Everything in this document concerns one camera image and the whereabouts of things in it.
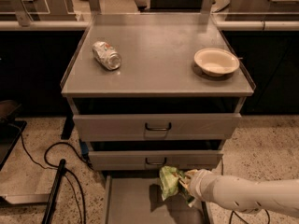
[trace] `floor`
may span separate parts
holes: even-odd
[[[126,1],[130,5],[121,5]],[[100,0],[103,12],[137,12],[132,0]],[[74,0],[76,10],[88,17],[88,3]],[[23,118],[27,126],[23,132],[25,147],[33,159],[44,167],[44,153],[52,144],[61,142],[60,134],[64,118]],[[76,129],[67,140],[79,152]],[[269,181],[299,178],[299,116],[244,116],[233,136],[223,148],[221,163],[213,170],[220,174],[236,175],[252,181]],[[66,167],[77,175],[84,191],[86,223],[101,223],[105,197],[105,184],[101,176],[91,170],[66,145],[54,147],[48,153],[50,163],[57,164],[66,159]],[[22,195],[50,193],[56,171],[43,169],[26,155],[21,140],[12,150],[0,172],[0,194]],[[80,209],[82,200],[79,188],[72,176]],[[80,223],[78,206],[72,186],[63,178],[52,223]],[[211,205],[215,224],[229,223],[231,212]],[[45,206],[0,209],[0,224],[41,223]],[[264,211],[257,215],[241,215],[248,223],[267,223]],[[299,219],[270,212],[271,223],[294,224]],[[236,217],[232,223],[243,223]]]

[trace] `can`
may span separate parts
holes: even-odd
[[[115,70],[121,66],[120,54],[105,41],[93,44],[93,56],[108,70]]]

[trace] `drawer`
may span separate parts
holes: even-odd
[[[107,177],[102,224],[214,223],[208,203],[189,207],[181,195],[163,201],[158,175],[122,173]]]
[[[230,138],[240,114],[75,115],[83,141]]]
[[[90,151],[94,170],[152,170],[164,165],[179,169],[213,169],[222,153],[218,150]]]

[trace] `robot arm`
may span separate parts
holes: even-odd
[[[299,217],[299,179],[252,182],[236,176],[199,170],[187,187],[197,200],[243,213],[262,209]]]

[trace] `bowl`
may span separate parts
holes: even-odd
[[[196,64],[211,77],[231,74],[239,68],[240,61],[224,49],[200,49],[194,55]]]

